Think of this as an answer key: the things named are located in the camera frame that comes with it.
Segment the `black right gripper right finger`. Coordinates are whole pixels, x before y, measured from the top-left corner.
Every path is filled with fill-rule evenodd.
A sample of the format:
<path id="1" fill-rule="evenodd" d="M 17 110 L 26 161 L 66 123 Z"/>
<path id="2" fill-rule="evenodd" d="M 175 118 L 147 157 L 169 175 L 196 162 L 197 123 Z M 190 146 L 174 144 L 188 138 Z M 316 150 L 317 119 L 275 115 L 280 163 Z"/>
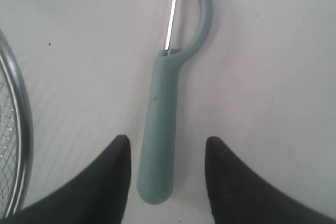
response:
<path id="1" fill-rule="evenodd" d="M 335 223 L 262 179 L 217 136 L 206 141 L 205 180 L 215 223 Z"/>

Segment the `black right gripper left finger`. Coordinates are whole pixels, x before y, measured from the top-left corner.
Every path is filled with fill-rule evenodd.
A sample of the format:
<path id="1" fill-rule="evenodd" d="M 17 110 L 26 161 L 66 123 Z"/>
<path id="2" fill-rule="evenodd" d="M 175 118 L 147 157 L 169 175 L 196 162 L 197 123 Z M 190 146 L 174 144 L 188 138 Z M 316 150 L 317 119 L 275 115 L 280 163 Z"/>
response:
<path id="1" fill-rule="evenodd" d="M 121 223 L 130 182 L 130 140 L 117 135 L 76 177 L 1 223 Z"/>

